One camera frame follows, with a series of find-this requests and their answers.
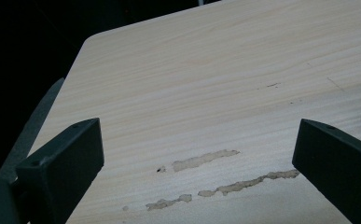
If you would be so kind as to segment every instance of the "wooden board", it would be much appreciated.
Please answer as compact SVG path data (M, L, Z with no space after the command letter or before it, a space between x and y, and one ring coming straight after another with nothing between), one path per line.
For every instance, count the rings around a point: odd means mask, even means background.
M361 140L361 0L223 1L94 35L32 151L91 118L105 165L68 223L349 223L291 160L301 119Z

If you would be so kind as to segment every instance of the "plywood panel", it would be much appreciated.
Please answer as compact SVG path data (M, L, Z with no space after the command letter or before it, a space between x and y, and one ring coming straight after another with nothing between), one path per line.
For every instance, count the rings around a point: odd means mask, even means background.
M301 119L361 140L361 0L223 1L94 35L33 150L90 118L105 165L69 223L348 223L291 159Z

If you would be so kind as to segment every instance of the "wood grain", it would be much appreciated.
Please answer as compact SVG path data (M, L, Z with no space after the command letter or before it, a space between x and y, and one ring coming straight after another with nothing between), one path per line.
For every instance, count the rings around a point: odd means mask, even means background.
M301 119L361 140L361 0L223 1L94 35L32 151L90 118L105 165L68 223L349 223L303 175L198 193L293 170Z

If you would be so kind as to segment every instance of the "gray surface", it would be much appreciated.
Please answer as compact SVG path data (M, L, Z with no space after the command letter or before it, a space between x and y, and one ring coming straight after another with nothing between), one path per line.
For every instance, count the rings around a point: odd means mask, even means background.
M20 136L0 168L1 179L5 179L9 183L16 179L15 167L28 156L63 82L64 78L61 78L51 86L26 122Z

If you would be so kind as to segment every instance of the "clamp jaw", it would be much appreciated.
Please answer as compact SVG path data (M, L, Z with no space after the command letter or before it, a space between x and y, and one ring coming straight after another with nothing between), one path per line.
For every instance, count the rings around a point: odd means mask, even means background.
M302 119L293 164L352 223L361 224L360 140Z
M71 125L0 179L0 223L65 223L103 166L99 119Z

